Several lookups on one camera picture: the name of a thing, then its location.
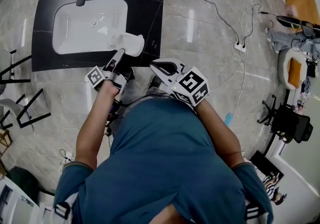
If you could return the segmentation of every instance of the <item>power strip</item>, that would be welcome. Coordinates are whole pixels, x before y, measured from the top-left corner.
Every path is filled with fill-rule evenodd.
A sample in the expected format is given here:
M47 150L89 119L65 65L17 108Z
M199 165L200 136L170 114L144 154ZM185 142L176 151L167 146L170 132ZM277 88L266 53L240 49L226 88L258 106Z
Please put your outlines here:
M73 153L72 153L72 152L69 152L69 151L67 151L67 152L65 153L65 157L66 157L67 159L65 159L65 160L62 162L62 164L64 164L64 165L69 164L70 162L72 162L72 161L75 160L75 159L73 158ZM58 171L59 174L62 173L62 170L63 170L63 168L64 168L64 165L62 165L62 164L60 164L60 167L59 167L59 171Z
M241 43L237 43L237 42L234 43L234 48L235 48L236 50L238 50L238 51L243 52L244 54L245 54L246 51L247 51L247 47L246 47L246 46L243 47L243 45L242 45Z

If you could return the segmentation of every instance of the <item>orange cushion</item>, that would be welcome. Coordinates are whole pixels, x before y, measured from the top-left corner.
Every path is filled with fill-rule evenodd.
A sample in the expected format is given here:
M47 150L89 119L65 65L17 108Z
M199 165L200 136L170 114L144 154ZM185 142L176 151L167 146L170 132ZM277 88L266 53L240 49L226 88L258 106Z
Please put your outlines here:
M288 74L289 74L289 72L290 72L291 60L292 60L292 58L288 61L288 65L286 66L286 68L287 68L287 70L288 70Z
M291 59L288 83L292 84L295 88L300 87L301 66L301 63L296 61L294 58Z

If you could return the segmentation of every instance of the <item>blue object on floor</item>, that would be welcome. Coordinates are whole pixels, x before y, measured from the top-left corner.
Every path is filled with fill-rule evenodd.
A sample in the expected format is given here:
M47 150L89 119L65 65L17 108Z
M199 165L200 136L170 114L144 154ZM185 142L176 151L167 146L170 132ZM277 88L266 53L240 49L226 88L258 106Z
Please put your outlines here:
M233 115L229 112L228 114L226 114L225 119L224 119L224 123L226 126L229 127L231 121L232 121Z

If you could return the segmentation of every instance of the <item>drain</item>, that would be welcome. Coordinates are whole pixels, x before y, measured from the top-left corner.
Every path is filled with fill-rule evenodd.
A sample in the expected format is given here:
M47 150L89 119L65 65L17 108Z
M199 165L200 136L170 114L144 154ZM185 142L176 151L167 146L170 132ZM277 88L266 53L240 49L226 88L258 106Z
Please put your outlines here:
M98 20L97 19L93 19L90 23L90 27L91 28L95 28L96 26L98 26Z

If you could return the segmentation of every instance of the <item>person's leg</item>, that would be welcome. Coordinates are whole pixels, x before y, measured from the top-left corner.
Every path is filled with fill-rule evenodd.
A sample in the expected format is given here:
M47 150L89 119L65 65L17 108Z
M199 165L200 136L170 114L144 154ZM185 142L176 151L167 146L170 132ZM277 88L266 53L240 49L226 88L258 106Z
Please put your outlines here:
M281 51L283 49L292 47L299 47L299 40L305 40L306 36L302 33L284 33L280 31L274 31L272 28L268 31L268 36L273 42L272 46L275 50Z
M149 87L149 89L145 92L145 96L146 97L143 97L143 98L137 100L136 102L132 103L129 106L121 106L119 108L118 118L110 124L110 129L111 129L111 133L112 133L113 137L116 135L117 130L118 130L122 120L126 117L126 115L129 113L129 111L132 108L134 108L137 104L139 104L140 102L143 102L145 100L152 99L152 98L163 98L163 97L170 98L169 93L167 93L166 91L160 90L156 86Z
M298 42L296 47L298 47L301 51L311 53L314 61L316 61L317 57L320 55L320 44L315 43L311 39Z

